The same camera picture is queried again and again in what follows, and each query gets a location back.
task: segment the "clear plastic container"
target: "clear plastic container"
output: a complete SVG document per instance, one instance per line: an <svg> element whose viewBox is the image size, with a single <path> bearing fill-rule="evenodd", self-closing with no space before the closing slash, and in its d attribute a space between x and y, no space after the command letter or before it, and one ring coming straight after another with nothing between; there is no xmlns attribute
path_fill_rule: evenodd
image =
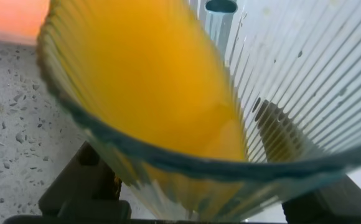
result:
<svg viewBox="0 0 361 224"><path fill-rule="evenodd" d="M66 89L66 52L52 38L63 27L49 23L60 4L39 37L51 93L157 218L240 221L361 166L361 1L227 2L235 13L188 3L230 71L249 162L171 152L107 126Z"/></svg>

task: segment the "speckled countertop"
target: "speckled countertop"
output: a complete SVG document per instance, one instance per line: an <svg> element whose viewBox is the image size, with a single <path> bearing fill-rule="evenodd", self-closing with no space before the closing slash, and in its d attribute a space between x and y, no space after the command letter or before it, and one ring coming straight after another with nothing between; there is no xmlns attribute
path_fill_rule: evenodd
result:
<svg viewBox="0 0 361 224"><path fill-rule="evenodd" d="M39 78L35 50L0 43L0 223L39 214L38 199L83 142ZM126 187L121 199L132 218L154 218Z"/></svg>

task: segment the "glass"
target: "glass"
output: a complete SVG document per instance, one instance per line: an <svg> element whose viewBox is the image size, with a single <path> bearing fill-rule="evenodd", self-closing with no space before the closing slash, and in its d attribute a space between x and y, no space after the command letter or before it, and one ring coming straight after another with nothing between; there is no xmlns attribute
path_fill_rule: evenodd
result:
<svg viewBox="0 0 361 224"><path fill-rule="evenodd" d="M59 60L70 61L73 52L63 45L79 40L65 7L87 9L93 1L68 2L52 3L41 30L42 76L157 218L244 220L361 166L361 1L234 1L235 13L207 11L207 0L187 1L229 69L249 162L167 151L80 107L83 93L70 88ZM82 21L87 24L88 16Z"/></svg>

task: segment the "glass rim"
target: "glass rim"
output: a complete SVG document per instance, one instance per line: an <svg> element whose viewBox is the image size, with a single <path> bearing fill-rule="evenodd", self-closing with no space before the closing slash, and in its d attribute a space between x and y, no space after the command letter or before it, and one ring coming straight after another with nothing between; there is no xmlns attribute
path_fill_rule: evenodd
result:
<svg viewBox="0 0 361 224"><path fill-rule="evenodd" d="M167 172L178 172L196 179L215 179L219 181L239 181L247 178L257 181L272 181L279 178L302 179L317 174L352 170L361 166L361 145L355 146L348 151L305 161L285 163L232 162L170 151L122 133L85 111L70 99L65 90L61 90L55 84L53 76L51 76L52 69L44 60L48 57L46 45L44 44L44 36L48 33L44 29L46 24L47 21L42 25L37 39L37 64L40 68L41 78L47 85L48 92L70 113L78 125L89 129L97 139L105 144L114 145L127 156L137 157Z"/></svg>

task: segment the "yellow liquid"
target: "yellow liquid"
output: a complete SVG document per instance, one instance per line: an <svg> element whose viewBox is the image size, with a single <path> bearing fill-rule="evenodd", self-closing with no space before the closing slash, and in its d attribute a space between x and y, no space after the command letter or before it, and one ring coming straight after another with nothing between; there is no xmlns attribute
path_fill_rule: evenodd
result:
<svg viewBox="0 0 361 224"><path fill-rule="evenodd" d="M73 51L62 63L88 112L171 151L245 161L227 74L185 1L71 2L52 23L77 37L58 46Z"/></svg>

